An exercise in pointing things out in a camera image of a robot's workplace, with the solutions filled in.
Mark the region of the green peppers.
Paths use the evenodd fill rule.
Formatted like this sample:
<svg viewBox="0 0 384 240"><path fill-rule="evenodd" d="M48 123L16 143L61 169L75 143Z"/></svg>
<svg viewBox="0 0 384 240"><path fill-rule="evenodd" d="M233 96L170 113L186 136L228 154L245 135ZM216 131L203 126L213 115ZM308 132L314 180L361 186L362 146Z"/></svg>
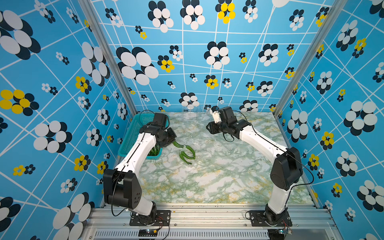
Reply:
<svg viewBox="0 0 384 240"><path fill-rule="evenodd" d="M150 152L148 153L148 156L150 157L156 157L160 155L162 148L159 145L155 145Z"/></svg>

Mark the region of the clear clamshell with peppers back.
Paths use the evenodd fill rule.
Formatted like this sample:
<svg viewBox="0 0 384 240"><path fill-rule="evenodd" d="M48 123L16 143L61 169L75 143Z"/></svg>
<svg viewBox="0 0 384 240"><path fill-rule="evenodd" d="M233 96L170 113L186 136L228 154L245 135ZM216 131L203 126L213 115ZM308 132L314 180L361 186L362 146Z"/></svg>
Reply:
<svg viewBox="0 0 384 240"><path fill-rule="evenodd" d="M179 144L176 141L173 141L173 145L176 148L181 150L180 153L179 153L179 157L187 165L191 165L192 164L190 162L190 160L195 160L196 159L196 152L195 152L195 150L191 146L189 146L189 145L182 145L182 144Z"/></svg>

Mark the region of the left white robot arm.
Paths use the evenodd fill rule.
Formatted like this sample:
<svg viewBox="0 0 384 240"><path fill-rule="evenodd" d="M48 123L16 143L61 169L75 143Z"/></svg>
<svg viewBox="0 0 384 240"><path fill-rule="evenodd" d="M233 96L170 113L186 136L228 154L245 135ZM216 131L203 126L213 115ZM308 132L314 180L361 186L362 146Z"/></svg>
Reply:
<svg viewBox="0 0 384 240"><path fill-rule="evenodd" d="M137 214L143 225L151 225L157 220L157 206L142 196L139 172L154 147L167 147L176 139L169 123L167 115L155 113L153 120L140 128L133 147L123 160L114 169L104 171L105 203Z"/></svg>

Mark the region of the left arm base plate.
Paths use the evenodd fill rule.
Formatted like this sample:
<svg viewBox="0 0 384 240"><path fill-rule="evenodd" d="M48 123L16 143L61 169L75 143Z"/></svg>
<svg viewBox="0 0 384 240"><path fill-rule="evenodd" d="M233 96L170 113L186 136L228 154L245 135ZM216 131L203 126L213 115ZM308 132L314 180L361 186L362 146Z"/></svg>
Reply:
<svg viewBox="0 0 384 240"><path fill-rule="evenodd" d="M131 220L129 225L134 227L160 227L168 226L171 220L171 211L169 210L156 210L150 213L149 216L140 215L138 213L131 213Z"/></svg>

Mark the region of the clear clamshell with peppers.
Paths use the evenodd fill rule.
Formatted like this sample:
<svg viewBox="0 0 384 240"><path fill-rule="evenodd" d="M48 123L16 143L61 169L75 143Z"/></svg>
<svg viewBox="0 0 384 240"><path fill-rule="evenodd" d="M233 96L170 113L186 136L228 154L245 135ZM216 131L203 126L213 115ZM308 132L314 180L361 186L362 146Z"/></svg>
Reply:
<svg viewBox="0 0 384 240"><path fill-rule="evenodd" d="M210 113L204 109L204 105L194 106L182 106L182 113L184 113L184 118L192 120L192 119L204 119L206 117L210 117Z"/></svg>
<svg viewBox="0 0 384 240"><path fill-rule="evenodd" d="M180 153L179 153L179 157L187 165L191 165L192 164L190 162L190 160L195 160L196 159L196 152L195 152L195 150L191 146L189 146L189 145L182 145L182 144L179 144L176 141L173 141L173 145L176 148L181 150Z"/></svg>

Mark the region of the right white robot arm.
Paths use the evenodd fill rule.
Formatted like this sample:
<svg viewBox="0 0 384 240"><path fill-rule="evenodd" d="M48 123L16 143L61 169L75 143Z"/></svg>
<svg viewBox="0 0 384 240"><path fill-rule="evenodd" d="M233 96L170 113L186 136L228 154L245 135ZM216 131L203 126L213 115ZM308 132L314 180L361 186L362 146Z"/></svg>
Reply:
<svg viewBox="0 0 384 240"><path fill-rule="evenodd" d="M245 118L238 120L231 107L217 111L210 110L213 121L206 129L210 134L222 133L239 139L262 153L271 163L270 178L273 183L272 195L266 205L264 219L270 226L287 221L287 203L294 187L303 175L300 152L284 147L258 132Z"/></svg>

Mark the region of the clear clamshell with peppers middle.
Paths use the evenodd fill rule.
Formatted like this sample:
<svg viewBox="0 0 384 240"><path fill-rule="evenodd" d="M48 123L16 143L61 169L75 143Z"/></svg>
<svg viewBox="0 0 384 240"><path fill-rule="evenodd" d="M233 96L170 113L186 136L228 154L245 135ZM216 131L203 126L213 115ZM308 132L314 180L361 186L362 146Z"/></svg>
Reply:
<svg viewBox="0 0 384 240"><path fill-rule="evenodd" d="M184 113L184 118L192 120L192 119L204 119L206 117L210 117L210 113L204 109L204 105L194 106L182 106L182 113Z"/></svg>

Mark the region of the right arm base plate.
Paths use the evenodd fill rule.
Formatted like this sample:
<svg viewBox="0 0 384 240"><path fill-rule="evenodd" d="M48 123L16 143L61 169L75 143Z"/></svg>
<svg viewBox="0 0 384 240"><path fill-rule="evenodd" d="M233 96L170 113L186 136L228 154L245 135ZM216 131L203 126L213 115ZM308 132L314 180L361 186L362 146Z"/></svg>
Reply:
<svg viewBox="0 0 384 240"><path fill-rule="evenodd" d="M288 211L275 214L271 211L248 211L247 219L253 227L292 227L292 220Z"/></svg>

